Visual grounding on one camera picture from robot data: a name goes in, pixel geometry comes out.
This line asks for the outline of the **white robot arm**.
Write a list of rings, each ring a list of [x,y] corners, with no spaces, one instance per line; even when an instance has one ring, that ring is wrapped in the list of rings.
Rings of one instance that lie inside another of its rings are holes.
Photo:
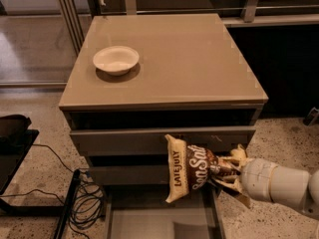
[[[218,155],[210,167],[212,180],[246,198],[276,203],[319,220],[319,172],[289,168],[264,158],[250,158],[239,144]]]

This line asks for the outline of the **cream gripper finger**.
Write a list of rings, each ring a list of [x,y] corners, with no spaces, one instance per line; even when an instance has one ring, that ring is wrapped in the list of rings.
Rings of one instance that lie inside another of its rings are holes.
[[[242,144],[239,144],[236,148],[230,151],[229,156],[223,156],[221,160],[240,167],[247,160],[246,149]]]
[[[218,184],[220,184],[224,187],[227,187],[231,190],[234,190],[236,192],[239,192],[239,193],[243,192],[242,184],[240,183],[240,181],[238,179],[235,179],[234,181],[227,182],[227,181],[223,181],[221,179],[215,178],[214,182],[217,182]]]

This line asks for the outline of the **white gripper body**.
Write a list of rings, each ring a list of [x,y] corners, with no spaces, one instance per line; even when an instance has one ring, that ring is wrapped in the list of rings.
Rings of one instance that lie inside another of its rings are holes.
[[[240,174],[243,192],[254,200],[271,202],[270,182],[276,167],[276,163],[262,158],[249,161]]]

